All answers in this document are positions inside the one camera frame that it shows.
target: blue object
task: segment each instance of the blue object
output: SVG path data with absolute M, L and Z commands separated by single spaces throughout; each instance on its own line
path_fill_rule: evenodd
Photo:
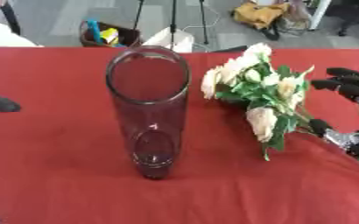
M 89 30 L 91 30 L 94 35 L 94 41 L 98 44 L 103 44 L 101 40 L 101 31 L 99 30 L 98 22 L 96 22 L 96 20 L 94 19 L 89 19 L 87 20 L 87 25 Z

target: tripod leg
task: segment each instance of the tripod leg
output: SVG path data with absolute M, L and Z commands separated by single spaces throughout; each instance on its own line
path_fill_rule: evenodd
M 135 21 L 135 24 L 133 25 L 133 30 L 136 30 L 136 28 L 137 28 L 138 20 L 140 19 L 140 15 L 141 15 L 141 10 L 143 9 L 143 5 L 144 5 L 144 0 L 139 0 L 139 1 L 140 1 L 140 4 L 138 5 L 136 21 Z
M 207 25 L 206 25 L 206 15 L 204 12 L 204 0 L 200 0 L 200 7 L 201 7 L 201 18 L 202 18 L 202 26 L 204 29 L 204 44 L 208 45 L 208 35 L 207 35 Z
M 170 44 L 170 49 L 174 48 L 174 35 L 177 31 L 177 0 L 172 0 L 172 24 L 170 25 L 170 33 L 172 34 L 172 41 Z
M 0 9 L 5 15 L 5 18 L 10 25 L 12 32 L 16 33 L 17 35 L 20 35 L 20 25 L 18 24 L 15 12 L 13 11 L 10 3 L 6 2 L 4 6 L 0 7 Z

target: cream rose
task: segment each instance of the cream rose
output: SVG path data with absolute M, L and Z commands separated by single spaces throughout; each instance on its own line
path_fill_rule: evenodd
M 288 100 L 294 94 L 297 87 L 297 80 L 294 77 L 286 77 L 278 84 L 278 93 L 280 96 Z
M 201 83 L 201 91 L 204 93 L 205 99 L 211 99 L 215 95 L 216 84 L 222 79 L 222 67 L 213 68 L 204 75 Z
M 305 93 L 303 91 L 299 91 L 298 93 L 294 94 L 290 101 L 288 102 L 288 106 L 290 109 L 295 110 L 297 105 L 305 100 Z
M 272 108 L 253 108 L 246 112 L 246 118 L 258 141 L 266 143 L 271 140 L 278 120 Z
M 258 43 L 256 45 L 252 45 L 250 46 L 244 53 L 245 54 L 256 54 L 256 55 L 261 55 L 263 56 L 263 58 L 268 58 L 271 56 L 272 54 L 272 49 L 264 44 L 264 43 Z
M 255 69 L 250 69 L 248 72 L 246 72 L 245 78 L 248 81 L 256 82 L 256 83 L 261 81 L 261 75 Z
M 221 70 L 222 83 L 233 87 L 236 84 L 236 76 L 239 75 L 243 67 L 238 63 L 237 59 L 229 59 Z
M 261 85 L 263 85 L 263 87 L 273 86 L 279 83 L 279 79 L 280 76 L 278 73 L 271 73 L 263 79 Z
M 236 63 L 242 67 L 242 69 L 246 69 L 248 67 L 253 67 L 256 64 L 260 63 L 260 59 L 258 58 L 258 56 L 256 54 L 253 53 L 248 53 L 248 54 L 244 54 L 241 57 L 238 57 L 236 59 Z

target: table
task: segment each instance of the table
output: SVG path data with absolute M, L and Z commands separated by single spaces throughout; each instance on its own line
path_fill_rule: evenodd
M 170 178 L 141 178 L 125 154 L 104 82 L 109 48 L 0 48 L 0 216 L 10 224 L 359 224 L 359 162 L 304 134 L 265 162 L 243 112 L 204 101 L 202 75 L 236 54 L 188 54 L 183 151 Z M 359 50 L 277 50 L 275 64 L 359 69 Z M 306 106 L 338 130 L 359 108 L 311 90 Z

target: bag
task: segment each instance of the bag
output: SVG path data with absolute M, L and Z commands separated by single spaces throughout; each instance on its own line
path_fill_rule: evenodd
M 258 6 L 255 3 L 244 3 L 232 12 L 235 21 L 251 25 L 262 32 L 266 38 L 278 40 L 280 35 L 277 20 L 288 10 L 290 4 L 273 4 Z
M 98 22 L 99 30 L 106 31 L 109 28 L 116 28 L 119 33 L 120 43 L 128 47 L 141 46 L 140 31 L 123 28 L 118 25 L 105 24 Z M 94 40 L 94 34 L 87 27 L 87 22 L 83 21 L 80 26 L 80 42 L 83 46 L 102 46 L 102 47 L 113 47 L 106 44 L 98 44 Z
M 304 34 L 311 24 L 312 16 L 302 0 L 289 0 L 290 9 L 279 20 L 278 28 L 295 36 Z

